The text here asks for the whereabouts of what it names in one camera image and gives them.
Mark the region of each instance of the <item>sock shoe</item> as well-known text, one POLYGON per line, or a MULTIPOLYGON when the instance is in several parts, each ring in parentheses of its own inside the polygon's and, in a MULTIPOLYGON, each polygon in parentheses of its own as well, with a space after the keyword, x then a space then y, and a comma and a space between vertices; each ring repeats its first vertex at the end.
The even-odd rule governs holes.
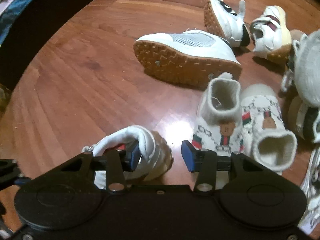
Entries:
MULTIPOLYGON (((101 156, 105 150, 134 140, 139 141, 141 160, 134 172, 124 172, 126 180, 137 179, 145 176, 144 181, 152 180, 170 169, 173 158, 166 141, 157 133, 150 132, 139 125, 128 126, 109 136, 106 136, 91 147, 84 147, 82 152, 90 150, 94 156, 101 156)), ((95 185, 106 188, 106 172, 96 171, 95 185)))
POLYGON ((240 98, 245 154, 281 173, 294 161, 297 139, 284 128, 276 94, 270 87, 256 84, 240 98))
POLYGON ((218 155, 242 151, 240 83, 223 73, 204 91, 196 115, 192 145, 218 155))
POLYGON ((289 69, 284 75, 281 90, 286 92, 294 82, 303 102, 320 108, 320 30, 300 40, 293 40, 288 61, 289 69))
POLYGON ((145 35, 133 49, 147 74, 167 82, 206 87, 225 71, 235 79, 241 74, 229 43, 200 30, 145 35))
POLYGON ((306 141, 319 143, 320 110, 307 106, 299 96, 296 96, 289 107, 288 127, 306 141))
POLYGON ((248 46, 250 34, 243 22, 244 13, 245 1, 243 0, 239 2, 238 13, 223 0, 206 0, 204 25, 209 33, 226 39, 231 47, 248 46))
POLYGON ((285 12, 279 6, 267 6, 250 25, 255 56, 285 65, 291 49, 291 35, 286 27, 285 12))
POLYGON ((311 153, 307 173, 300 186, 307 197, 308 205, 298 227, 307 235, 320 222, 319 164, 320 148, 317 147, 311 153))

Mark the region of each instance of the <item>shoe sole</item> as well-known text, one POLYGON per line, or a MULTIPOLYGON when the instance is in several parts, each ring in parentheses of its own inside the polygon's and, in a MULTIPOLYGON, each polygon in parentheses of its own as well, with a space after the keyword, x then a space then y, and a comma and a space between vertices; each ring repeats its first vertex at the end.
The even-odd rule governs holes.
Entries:
POLYGON ((281 38, 282 38, 282 44, 279 49, 276 49, 274 51, 271 51, 267 54, 267 59, 270 60, 273 63, 279 64, 279 65, 286 65, 286 62, 289 57, 289 53, 292 46, 292 39, 290 31, 287 29, 286 23, 285 23, 285 11, 279 7, 275 6, 280 14, 280 26, 281 26, 281 38))
POLYGON ((238 80, 242 71, 236 62, 190 56, 154 41, 136 41, 133 50, 147 74, 171 83, 206 88, 212 78, 223 72, 238 80))
POLYGON ((223 29, 216 17, 210 0, 205 0, 204 4, 204 25, 211 34, 226 38, 223 29))

